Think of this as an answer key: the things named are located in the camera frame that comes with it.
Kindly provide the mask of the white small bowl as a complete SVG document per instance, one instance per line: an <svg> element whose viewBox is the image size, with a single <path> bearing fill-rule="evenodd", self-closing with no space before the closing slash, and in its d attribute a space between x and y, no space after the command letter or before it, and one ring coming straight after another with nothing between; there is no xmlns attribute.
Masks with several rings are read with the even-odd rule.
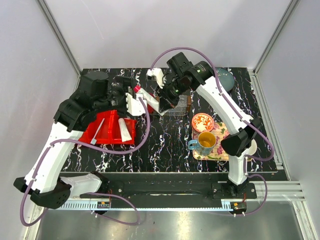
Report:
<svg viewBox="0 0 320 240"><path fill-rule="evenodd" d="M257 142L253 139L251 141L251 146L248 149L247 155L253 156L257 151Z"/></svg>

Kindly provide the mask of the floral rectangular tray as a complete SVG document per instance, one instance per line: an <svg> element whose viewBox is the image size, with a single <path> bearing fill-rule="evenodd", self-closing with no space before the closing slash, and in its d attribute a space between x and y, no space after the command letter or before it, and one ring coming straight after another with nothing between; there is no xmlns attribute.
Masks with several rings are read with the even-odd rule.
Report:
<svg viewBox="0 0 320 240"><path fill-rule="evenodd" d="M223 122L215 122L212 134L216 137L216 144L207 156L199 155L195 150L192 151L192 155L196 160L204 161L228 161L229 156L223 150L221 146L221 140L229 135L226 125Z"/></svg>

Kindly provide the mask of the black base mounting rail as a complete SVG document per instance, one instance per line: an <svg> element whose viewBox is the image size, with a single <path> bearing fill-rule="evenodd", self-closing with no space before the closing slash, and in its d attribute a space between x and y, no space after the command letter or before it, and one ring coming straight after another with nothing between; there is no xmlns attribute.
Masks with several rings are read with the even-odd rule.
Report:
<svg viewBox="0 0 320 240"><path fill-rule="evenodd" d="M255 185L246 181L232 186L227 173L103 173L106 182L98 190L129 200L137 208L217 208L222 200L255 200Z"/></svg>

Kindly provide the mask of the teal ceramic plate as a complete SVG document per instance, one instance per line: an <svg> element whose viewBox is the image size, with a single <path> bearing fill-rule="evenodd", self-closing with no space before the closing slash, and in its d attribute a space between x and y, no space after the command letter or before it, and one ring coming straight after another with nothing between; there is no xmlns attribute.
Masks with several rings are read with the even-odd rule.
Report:
<svg viewBox="0 0 320 240"><path fill-rule="evenodd" d="M225 89L225 91L226 92L232 91L232 89L235 86L235 79L233 75L229 71L223 68L216 68L216 70L217 70L219 81L223 86L223 88Z"/></svg>

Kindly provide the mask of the white toothbrush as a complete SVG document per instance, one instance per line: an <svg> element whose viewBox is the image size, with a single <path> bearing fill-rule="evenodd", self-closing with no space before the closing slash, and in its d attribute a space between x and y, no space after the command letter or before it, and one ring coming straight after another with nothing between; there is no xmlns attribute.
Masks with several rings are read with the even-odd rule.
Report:
<svg viewBox="0 0 320 240"><path fill-rule="evenodd" d="M95 144L96 144L96 142L97 142L96 137L97 137L97 135L98 135L98 133L99 133L99 131L100 131L100 129L101 129L104 121L105 121L105 118L103 118L103 119L101 120L101 122L100 122L100 124L99 124L99 126L98 126L98 128L97 128L97 130L96 130L96 132L95 132L95 134L94 134L94 136L93 136L93 138L91 139L91 141L90 141L90 144L91 144L91 145L95 145Z"/></svg>

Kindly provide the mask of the orange floral bowl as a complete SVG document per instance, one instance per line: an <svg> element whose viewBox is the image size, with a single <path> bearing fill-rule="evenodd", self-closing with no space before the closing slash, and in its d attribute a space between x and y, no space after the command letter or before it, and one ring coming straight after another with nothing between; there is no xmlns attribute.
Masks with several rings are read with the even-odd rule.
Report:
<svg viewBox="0 0 320 240"><path fill-rule="evenodd" d="M214 129L214 119L206 113L197 113L191 120L192 129L197 133L210 132Z"/></svg>

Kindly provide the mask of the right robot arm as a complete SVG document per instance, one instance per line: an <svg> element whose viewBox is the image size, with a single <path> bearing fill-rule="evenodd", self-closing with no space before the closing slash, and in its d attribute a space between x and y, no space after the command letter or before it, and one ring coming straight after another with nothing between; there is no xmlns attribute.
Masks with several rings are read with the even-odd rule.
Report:
<svg viewBox="0 0 320 240"><path fill-rule="evenodd" d="M180 95L187 90L197 92L214 109L225 124L229 134L221 140L222 149L228 154L229 172L227 192L233 198L245 193L248 185L245 167L246 155L252 140L261 127L257 118L244 113L228 95L218 79L215 67L206 61L193 64L179 52L167 61L171 81L160 68L152 67L149 76L157 82L159 111L164 112L178 105Z"/></svg>

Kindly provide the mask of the blue mug yellow inside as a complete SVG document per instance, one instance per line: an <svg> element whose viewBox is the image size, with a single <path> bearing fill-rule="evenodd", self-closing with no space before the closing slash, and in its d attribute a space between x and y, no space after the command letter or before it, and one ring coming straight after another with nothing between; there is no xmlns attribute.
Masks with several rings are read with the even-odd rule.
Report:
<svg viewBox="0 0 320 240"><path fill-rule="evenodd" d="M217 139L211 132L205 131L198 135L196 139L192 139L187 143L187 148L196 151L198 155L208 156L213 151Z"/></svg>

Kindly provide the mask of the white toothpaste tube red cap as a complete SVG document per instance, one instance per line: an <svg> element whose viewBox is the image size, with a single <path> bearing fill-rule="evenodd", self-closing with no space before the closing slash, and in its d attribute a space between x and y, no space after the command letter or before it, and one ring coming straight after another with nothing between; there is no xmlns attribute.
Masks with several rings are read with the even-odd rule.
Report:
<svg viewBox="0 0 320 240"><path fill-rule="evenodd" d="M148 93L146 90L141 88L139 85L136 85L133 90L136 94L142 94L143 99L147 101L147 104L151 108L153 108L156 112L159 111L159 102L156 100L156 98L153 95Z"/></svg>

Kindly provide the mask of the red plastic organizer bin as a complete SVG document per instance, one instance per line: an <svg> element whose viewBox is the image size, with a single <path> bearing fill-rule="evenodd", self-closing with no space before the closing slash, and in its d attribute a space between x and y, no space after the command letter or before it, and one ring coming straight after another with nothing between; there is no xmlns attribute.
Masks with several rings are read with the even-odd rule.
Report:
<svg viewBox="0 0 320 240"><path fill-rule="evenodd" d="M136 136L136 120L130 118L124 118L125 124L131 135L132 140L122 142L118 119L120 118L117 110L109 110L100 112L97 114L96 120L91 122L81 138L80 142L90 144L95 132L101 123L102 119L105 118L104 123L99 130L96 137L96 144L98 145L133 145L135 143Z"/></svg>

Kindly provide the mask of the red cup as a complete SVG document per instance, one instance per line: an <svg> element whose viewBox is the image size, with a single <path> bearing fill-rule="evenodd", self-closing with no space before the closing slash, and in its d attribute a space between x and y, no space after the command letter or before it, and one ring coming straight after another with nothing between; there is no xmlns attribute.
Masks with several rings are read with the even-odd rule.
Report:
<svg viewBox="0 0 320 240"><path fill-rule="evenodd" d="M153 114L155 112L155 110L150 105L147 106L147 110L149 114Z"/></svg>

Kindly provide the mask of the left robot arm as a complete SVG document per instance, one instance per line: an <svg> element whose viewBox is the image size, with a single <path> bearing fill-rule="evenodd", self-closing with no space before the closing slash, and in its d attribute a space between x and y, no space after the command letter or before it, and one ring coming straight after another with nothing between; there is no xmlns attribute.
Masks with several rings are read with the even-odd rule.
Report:
<svg viewBox="0 0 320 240"><path fill-rule="evenodd" d="M111 78L101 71L82 75L74 93L60 103L42 155L26 176L15 179L14 187L29 195L36 205L48 209L58 209L69 198L89 192L98 198L106 196L108 180L100 173L63 178L60 171L99 113L116 110L122 117L127 116L126 95L132 94L134 85L130 77Z"/></svg>

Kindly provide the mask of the white toothpaste tube black cap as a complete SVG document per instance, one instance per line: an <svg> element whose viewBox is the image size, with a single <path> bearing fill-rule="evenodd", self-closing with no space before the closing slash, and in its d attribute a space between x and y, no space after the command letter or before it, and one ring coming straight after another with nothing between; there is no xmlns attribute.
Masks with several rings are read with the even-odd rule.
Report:
<svg viewBox="0 0 320 240"><path fill-rule="evenodd" d="M126 122L123 118L118 119L118 125L119 125L119 130L120 130L120 136L122 142L128 142L132 140L132 137L129 133L129 130L127 128Z"/></svg>

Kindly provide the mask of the clear acrylic toothbrush holder rack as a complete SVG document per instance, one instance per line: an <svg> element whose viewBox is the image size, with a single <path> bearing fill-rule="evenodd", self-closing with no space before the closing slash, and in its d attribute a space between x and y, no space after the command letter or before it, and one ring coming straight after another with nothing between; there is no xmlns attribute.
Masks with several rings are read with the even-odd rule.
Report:
<svg viewBox="0 0 320 240"><path fill-rule="evenodd" d="M162 116L185 116L191 109L191 96L181 95L175 108L167 109L161 113Z"/></svg>

